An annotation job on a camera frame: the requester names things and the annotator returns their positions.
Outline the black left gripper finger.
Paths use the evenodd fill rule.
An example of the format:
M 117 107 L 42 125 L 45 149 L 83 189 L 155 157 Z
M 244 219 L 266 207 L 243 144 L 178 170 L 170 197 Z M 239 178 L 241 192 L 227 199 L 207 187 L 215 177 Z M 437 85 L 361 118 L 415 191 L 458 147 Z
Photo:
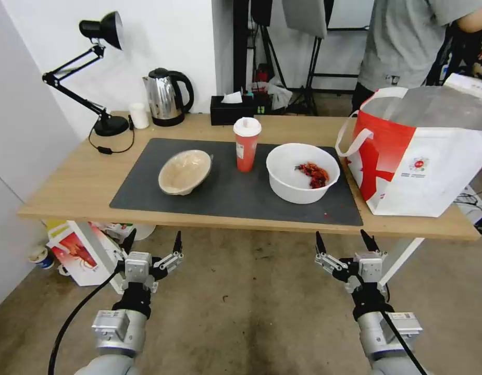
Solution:
M 172 252 L 153 263 L 153 269 L 174 270 L 184 259 L 181 231 L 177 232 Z
M 133 228 L 130 234 L 120 243 L 119 245 L 120 259 L 126 259 L 129 256 L 132 246 L 134 244 L 136 233 L 137 233 L 137 229 Z

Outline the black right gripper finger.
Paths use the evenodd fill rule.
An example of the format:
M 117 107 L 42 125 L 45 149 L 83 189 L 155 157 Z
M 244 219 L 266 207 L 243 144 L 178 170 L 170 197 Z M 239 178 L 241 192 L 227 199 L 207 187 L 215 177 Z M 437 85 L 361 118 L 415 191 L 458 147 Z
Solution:
M 318 231 L 315 232 L 315 240 L 315 262 L 317 264 L 329 274 L 333 274 L 334 271 L 340 272 L 348 270 L 349 267 L 347 264 L 327 253 L 322 236 Z
M 363 229 L 360 230 L 360 234 L 367 249 L 366 253 L 360 254 L 360 260 L 383 261 L 387 253 L 380 251 L 375 237 L 368 235 Z

